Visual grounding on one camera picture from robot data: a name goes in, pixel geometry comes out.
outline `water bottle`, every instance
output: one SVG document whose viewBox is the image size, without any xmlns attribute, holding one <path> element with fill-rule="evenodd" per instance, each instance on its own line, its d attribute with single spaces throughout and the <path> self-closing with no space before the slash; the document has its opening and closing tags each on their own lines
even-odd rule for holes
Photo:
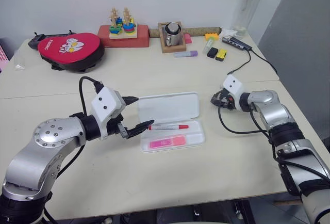
<svg viewBox="0 0 330 224">
<path fill-rule="evenodd" d="M 236 38 L 242 39 L 246 33 L 248 25 L 253 17 L 255 10 L 260 0 L 244 0 L 240 8 L 239 14 L 233 25 L 233 30 L 236 30 Z"/>
</svg>

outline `pink eraser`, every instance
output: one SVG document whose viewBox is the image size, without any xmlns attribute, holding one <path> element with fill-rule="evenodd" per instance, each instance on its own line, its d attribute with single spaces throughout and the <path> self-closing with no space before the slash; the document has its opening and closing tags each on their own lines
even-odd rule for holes
<svg viewBox="0 0 330 224">
<path fill-rule="evenodd" d="M 184 136 L 178 136 L 163 140 L 155 140 L 149 143 L 149 148 L 161 148 L 169 146 L 181 146 L 186 144 L 186 138 Z"/>
<path fill-rule="evenodd" d="M 186 43 L 192 43 L 191 37 L 190 37 L 190 35 L 188 33 L 185 33 L 184 34 L 184 38 L 185 38 L 185 42 Z"/>
<path fill-rule="evenodd" d="M 174 146 L 180 146 L 186 144 L 186 138 L 184 136 L 172 138 Z"/>
<path fill-rule="evenodd" d="M 149 148 L 167 147 L 172 145 L 172 139 L 155 140 L 149 143 Z"/>
</svg>

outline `red block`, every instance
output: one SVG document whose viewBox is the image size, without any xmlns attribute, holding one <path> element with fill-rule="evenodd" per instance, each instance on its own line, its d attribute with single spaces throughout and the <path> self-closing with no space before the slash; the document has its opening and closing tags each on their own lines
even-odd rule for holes
<svg viewBox="0 0 330 224">
<path fill-rule="evenodd" d="M 109 25 L 101 25 L 98 37 L 104 47 L 149 47 L 149 28 L 147 25 L 138 24 L 138 38 L 110 39 Z"/>
</svg>

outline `yellow object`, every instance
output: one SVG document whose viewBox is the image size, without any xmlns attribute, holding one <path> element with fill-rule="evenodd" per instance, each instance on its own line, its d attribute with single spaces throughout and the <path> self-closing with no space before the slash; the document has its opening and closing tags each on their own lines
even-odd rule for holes
<svg viewBox="0 0 330 224">
<path fill-rule="evenodd" d="M 205 39 L 206 40 L 210 39 L 211 37 L 213 37 L 215 40 L 219 39 L 219 36 L 218 36 L 217 33 L 206 33 L 205 34 Z"/>
<path fill-rule="evenodd" d="M 217 55 L 216 55 L 216 60 L 223 61 L 227 54 L 227 50 L 224 49 L 219 49 Z"/>
</svg>

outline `robotic arm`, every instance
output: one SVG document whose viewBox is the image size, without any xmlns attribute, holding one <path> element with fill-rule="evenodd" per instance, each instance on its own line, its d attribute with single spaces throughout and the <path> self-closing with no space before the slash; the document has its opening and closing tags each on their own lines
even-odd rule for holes
<svg viewBox="0 0 330 224">
<path fill-rule="evenodd" d="M 94 85 L 97 96 L 92 101 L 91 115 L 77 113 L 40 123 L 28 145 L 14 157 L 0 196 L 1 224 L 40 223 L 64 158 L 75 148 L 84 146 L 87 140 L 105 139 L 118 133 L 128 139 L 154 122 L 140 123 L 128 130 L 121 123 L 121 111 L 138 98 L 121 97 L 101 82 Z"/>
<path fill-rule="evenodd" d="M 244 87 L 229 75 L 223 90 L 211 102 L 219 107 L 254 110 L 269 133 L 287 191 L 300 196 L 310 223 L 330 223 L 330 170 L 308 139 L 305 139 L 289 110 L 275 91 L 244 92 Z"/>
</svg>

